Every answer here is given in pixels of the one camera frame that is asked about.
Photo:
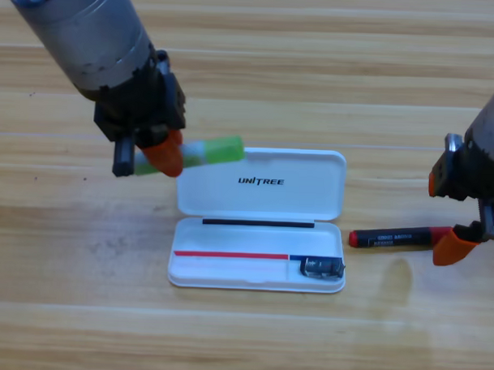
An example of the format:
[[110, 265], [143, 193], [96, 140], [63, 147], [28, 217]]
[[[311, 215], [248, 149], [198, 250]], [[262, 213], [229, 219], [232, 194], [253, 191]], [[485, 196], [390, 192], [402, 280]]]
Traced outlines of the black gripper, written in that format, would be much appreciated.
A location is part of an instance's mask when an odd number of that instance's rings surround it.
[[478, 221], [454, 226], [436, 243], [434, 265], [453, 265], [481, 242], [494, 241], [494, 161], [472, 135], [445, 137], [445, 150], [429, 174], [428, 195], [452, 200], [471, 198], [479, 205]]
[[158, 50], [127, 83], [98, 91], [93, 118], [114, 142], [112, 171], [119, 177], [135, 173], [136, 148], [166, 176], [183, 172], [186, 98], [170, 68], [168, 54]]

